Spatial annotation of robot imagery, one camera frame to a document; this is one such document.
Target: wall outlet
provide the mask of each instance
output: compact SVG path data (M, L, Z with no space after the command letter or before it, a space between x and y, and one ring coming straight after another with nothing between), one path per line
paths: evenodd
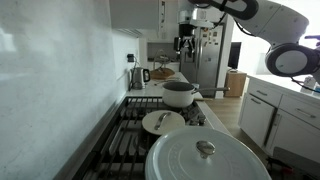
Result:
M127 58L128 58L128 62L134 62L134 55L133 54L128 54Z

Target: drawer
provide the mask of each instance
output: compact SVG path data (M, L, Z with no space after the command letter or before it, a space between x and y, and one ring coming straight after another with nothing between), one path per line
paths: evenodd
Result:
M276 107L279 105L282 96L277 91L252 82L249 83L247 92Z
M320 129L320 106L283 96L279 108Z

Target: pot lid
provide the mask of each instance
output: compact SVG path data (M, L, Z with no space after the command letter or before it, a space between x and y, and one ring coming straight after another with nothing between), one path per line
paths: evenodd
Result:
M271 179L243 143L205 127L184 127L161 136L146 163L148 179Z
M159 124L160 126L155 128L157 123L159 123L159 118L164 113L169 114L162 119L162 122ZM143 128L149 133L156 135L162 135L177 128L184 127L185 124L185 120L180 114L168 110L153 111L142 119Z

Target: drawer handle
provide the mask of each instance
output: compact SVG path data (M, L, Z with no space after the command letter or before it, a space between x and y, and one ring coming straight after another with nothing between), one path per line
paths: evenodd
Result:
M253 102L257 103L257 104L261 104L261 102L255 100L255 99L253 99L253 98L251 98L251 101L253 101Z
M298 111L300 114L303 114L303 115L305 115L305 116L307 116L309 118L316 118L315 115L309 114L309 113L307 113L307 112L305 112L305 111L303 111L303 110L301 110L299 108L297 108L296 111Z
M267 93L264 93L264 92L262 92L262 91L260 91L260 90L258 90L257 92L260 93L260 94L262 94L262 95L264 95L264 96L268 96Z

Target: lid knob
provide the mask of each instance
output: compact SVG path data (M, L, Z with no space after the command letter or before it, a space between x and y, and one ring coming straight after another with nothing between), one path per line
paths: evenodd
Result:
M209 141L198 141L196 147L203 159L207 159L208 156L215 152L214 145Z

